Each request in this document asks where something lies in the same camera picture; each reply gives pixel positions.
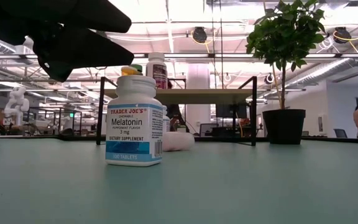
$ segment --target plant stem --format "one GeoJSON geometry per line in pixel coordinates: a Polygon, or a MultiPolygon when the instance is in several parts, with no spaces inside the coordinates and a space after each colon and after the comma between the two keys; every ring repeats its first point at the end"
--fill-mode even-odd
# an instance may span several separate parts
{"type": "Polygon", "coordinates": [[[283,73],[281,77],[281,109],[285,109],[285,67],[282,68],[283,73]]]}

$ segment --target melatonin bottle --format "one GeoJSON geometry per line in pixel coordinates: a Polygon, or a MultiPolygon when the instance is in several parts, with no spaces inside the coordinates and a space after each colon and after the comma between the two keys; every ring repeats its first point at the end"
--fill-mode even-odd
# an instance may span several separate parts
{"type": "Polygon", "coordinates": [[[117,80],[117,98],[108,104],[106,162],[151,166],[162,160],[162,104],[154,99],[155,80],[127,75],[117,80]]]}

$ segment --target pillar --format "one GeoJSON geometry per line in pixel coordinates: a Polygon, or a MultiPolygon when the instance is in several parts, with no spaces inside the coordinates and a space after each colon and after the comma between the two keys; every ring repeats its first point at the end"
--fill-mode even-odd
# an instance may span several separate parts
{"type": "MultiPolygon", "coordinates": [[[[207,63],[188,65],[187,89],[209,89],[207,63]]],[[[211,122],[211,107],[210,105],[186,105],[185,118],[190,133],[200,133],[200,124],[211,122]]]]}

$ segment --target wall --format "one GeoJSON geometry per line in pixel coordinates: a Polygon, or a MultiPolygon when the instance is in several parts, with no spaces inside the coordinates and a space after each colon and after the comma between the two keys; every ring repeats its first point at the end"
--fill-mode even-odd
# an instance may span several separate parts
{"type": "MultiPolygon", "coordinates": [[[[358,97],[358,84],[328,83],[329,118],[333,128],[345,130],[347,137],[356,138],[353,112],[358,97]]],[[[335,136],[333,129],[330,136],[335,136]]]]}
{"type": "MultiPolygon", "coordinates": [[[[325,114],[328,118],[327,84],[325,80],[316,86],[307,86],[306,91],[289,92],[286,96],[285,106],[290,109],[306,110],[306,118],[303,125],[304,131],[309,131],[309,135],[323,135],[319,132],[318,116],[325,114]]],[[[277,110],[280,108],[278,100],[269,100],[267,105],[258,105],[257,115],[263,111],[277,110]]],[[[324,123],[326,130],[331,129],[329,119],[324,123]]]]}

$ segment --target supplement bottle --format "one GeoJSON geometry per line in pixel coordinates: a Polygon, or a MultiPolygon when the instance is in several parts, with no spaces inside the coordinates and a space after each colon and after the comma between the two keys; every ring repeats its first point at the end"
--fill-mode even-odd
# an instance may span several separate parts
{"type": "Polygon", "coordinates": [[[163,113],[163,126],[162,126],[162,132],[166,133],[169,132],[171,130],[171,122],[169,117],[167,117],[167,106],[163,105],[162,106],[162,113],[163,113]]]}
{"type": "Polygon", "coordinates": [[[154,78],[158,89],[167,88],[167,66],[164,59],[163,53],[149,53],[149,62],[146,65],[146,76],[154,78]]]}
{"type": "Polygon", "coordinates": [[[140,75],[119,77],[117,98],[108,104],[106,162],[151,166],[162,160],[162,105],[154,99],[155,80],[140,75]]]}

